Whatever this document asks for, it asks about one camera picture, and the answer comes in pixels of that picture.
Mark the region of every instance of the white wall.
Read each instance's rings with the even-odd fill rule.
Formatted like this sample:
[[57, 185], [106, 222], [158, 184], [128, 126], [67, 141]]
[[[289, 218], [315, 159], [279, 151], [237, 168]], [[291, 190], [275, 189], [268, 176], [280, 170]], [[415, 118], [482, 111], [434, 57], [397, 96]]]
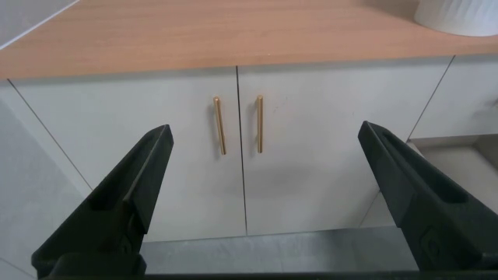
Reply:
[[0, 50], [75, 0], [0, 0]]
[[[14, 89], [0, 82], [0, 95]], [[31, 254], [83, 196], [0, 98], [0, 275], [27, 279]]]

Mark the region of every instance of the kitchen cabinet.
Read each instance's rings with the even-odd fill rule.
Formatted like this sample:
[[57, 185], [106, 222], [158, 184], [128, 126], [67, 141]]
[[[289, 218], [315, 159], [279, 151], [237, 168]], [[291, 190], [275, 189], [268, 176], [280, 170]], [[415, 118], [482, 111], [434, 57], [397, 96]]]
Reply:
[[239, 67], [247, 233], [359, 226], [378, 192], [360, 125], [408, 139], [450, 60]]
[[456, 57], [411, 138], [498, 133], [498, 56]]
[[174, 148], [146, 241], [245, 235], [235, 68], [12, 83], [91, 187], [148, 130], [171, 126]]

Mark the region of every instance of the wooden countertop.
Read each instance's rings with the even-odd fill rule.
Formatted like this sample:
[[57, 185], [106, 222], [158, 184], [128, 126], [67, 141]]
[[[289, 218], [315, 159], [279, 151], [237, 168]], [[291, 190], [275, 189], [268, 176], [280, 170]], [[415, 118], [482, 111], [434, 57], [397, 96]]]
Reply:
[[498, 53], [416, 0], [81, 0], [0, 51], [0, 79]]

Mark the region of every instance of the gold cabinet handle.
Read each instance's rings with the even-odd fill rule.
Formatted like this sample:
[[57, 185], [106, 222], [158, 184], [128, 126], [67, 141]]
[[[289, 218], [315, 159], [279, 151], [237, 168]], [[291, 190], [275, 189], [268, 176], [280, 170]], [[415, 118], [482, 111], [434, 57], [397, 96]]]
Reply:
[[258, 152], [263, 152], [263, 96], [259, 95], [256, 99], [258, 104]]
[[216, 96], [212, 100], [215, 104], [216, 123], [218, 124], [219, 148], [221, 149], [221, 154], [226, 155], [225, 131], [223, 130], [223, 121], [221, 119], [221, 106], [219, 105], [219, 97]]

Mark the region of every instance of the cabinet door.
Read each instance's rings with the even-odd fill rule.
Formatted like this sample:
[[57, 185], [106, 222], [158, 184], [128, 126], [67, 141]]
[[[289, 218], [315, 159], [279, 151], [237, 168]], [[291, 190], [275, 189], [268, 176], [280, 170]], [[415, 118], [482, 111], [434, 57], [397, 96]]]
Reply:
[[378, 192], [362, 122], [407, 139], [450, 59], [239, 67], [247, 232], [359, 226]]
[[456, 57], [412, 138], [498, 133], [498, 56]]
[[245, 235], [235, 68], [13, 83], [91, 187], [148, 130], [171, 126], [174, 147], [146, 241]]

